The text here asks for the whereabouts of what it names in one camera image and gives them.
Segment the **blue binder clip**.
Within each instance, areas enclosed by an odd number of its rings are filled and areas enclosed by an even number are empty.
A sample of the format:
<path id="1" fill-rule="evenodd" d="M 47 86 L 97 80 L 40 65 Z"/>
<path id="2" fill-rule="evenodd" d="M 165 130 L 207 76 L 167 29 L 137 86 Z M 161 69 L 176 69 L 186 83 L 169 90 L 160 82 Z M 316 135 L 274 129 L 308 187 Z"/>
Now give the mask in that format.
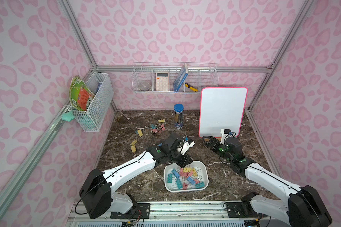
<path id="1" fill-rule="evenodd" d="M 195 185 L 196 184 L 196 180 L 192 177 L 187 177 L 187 181 L 191 184 L 191 185 Z"/>
<path id="2" fill-rule="evenodd" d="M 174 175 L 175 178 L 180 179 L 181 175 L 179 174 L 179 172 L 176 171 L 176 169 L 173 169 L 171 173 Z"/>

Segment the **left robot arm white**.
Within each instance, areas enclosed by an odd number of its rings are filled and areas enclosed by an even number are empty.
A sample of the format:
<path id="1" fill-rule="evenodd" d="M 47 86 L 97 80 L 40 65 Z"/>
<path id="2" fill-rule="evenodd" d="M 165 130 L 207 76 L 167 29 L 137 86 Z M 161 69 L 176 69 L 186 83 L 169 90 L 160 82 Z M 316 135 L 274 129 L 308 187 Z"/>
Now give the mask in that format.
<path id="1" fill-rule="evenodd" d="M 134 198 L 117 193 L 117 189 L 159 165 L 176 164 L 184 168 L 193 162 L 186 152 L 194 145 L 193 139 L 172 133 L 162 142 L 151 143 L 139 156 L 122 165 L 104 171 L 98 168 L 90 171 L 79 191 L 86 214 L 90 219 L 96 219 L 108 211 L 130 218 L 138 215 L 142 210 Z"/>

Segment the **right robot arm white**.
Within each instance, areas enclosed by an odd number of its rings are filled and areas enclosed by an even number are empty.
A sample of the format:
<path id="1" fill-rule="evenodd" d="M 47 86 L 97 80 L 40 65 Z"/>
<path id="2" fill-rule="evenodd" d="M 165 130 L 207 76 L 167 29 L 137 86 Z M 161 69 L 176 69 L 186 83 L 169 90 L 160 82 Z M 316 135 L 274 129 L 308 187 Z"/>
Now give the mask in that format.
<path id="1" fill-rule="evenodd" d="M 332 218 L 315 188 L 289 182 L 244 156 L 241 143 L 235 137 L 226 136 L 219 141 L 209 136 L 202 140 L 208 149 L 225 159 L 234 172 L 278 198 L 272 200 L 258 193 L 249 193 L 242 198 L 244 214 L 250 211 L 265 214 L 291 227 L 328 227 L 332 224 Z"/>

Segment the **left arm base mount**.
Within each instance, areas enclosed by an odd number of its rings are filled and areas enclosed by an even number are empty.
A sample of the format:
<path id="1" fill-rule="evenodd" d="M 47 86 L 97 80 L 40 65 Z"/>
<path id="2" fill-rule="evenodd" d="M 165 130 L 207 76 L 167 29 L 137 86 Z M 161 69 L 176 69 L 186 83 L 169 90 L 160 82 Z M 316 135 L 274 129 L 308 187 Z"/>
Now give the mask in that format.
<path id="1" fill-rule="evenodd" d="M 149 219 L 150 217 L 150 203 L 137 203 L 127 213 L 112 212 L 111 219 Z"/>

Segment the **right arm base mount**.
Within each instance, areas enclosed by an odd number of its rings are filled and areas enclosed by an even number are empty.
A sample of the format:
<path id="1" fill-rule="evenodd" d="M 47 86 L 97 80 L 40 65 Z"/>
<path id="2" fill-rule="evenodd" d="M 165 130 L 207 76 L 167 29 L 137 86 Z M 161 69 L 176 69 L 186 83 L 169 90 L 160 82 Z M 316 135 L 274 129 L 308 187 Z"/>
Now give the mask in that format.
<path id="1" fill-rule="evenodd" d="M 267 215 L 256 213 L 247 202 L 225 202 L 223 208 L 227 211 L 229 218 L 265 218 Z"/>

